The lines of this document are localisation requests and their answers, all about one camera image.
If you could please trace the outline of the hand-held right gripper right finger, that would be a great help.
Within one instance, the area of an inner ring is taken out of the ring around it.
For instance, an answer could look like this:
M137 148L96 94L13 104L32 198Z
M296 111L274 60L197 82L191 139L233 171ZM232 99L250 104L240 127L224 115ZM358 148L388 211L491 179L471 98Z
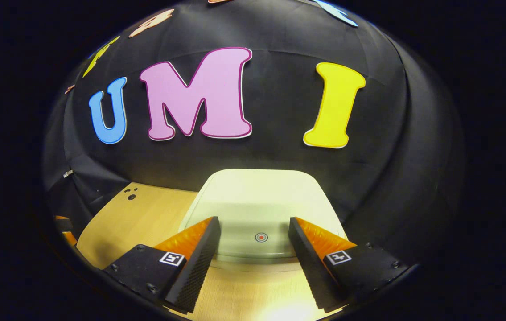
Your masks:
M383 248L357 245L290 218L288 237L319 309L354 309L377 299L407 276L409 266Z

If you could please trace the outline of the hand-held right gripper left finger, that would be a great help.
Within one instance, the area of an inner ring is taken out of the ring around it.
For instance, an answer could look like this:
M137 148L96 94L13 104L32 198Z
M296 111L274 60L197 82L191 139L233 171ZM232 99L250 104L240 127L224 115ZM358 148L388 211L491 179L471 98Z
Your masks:
M104 272L157 307L193 313L221 233L209 217L156 246L134 246Z

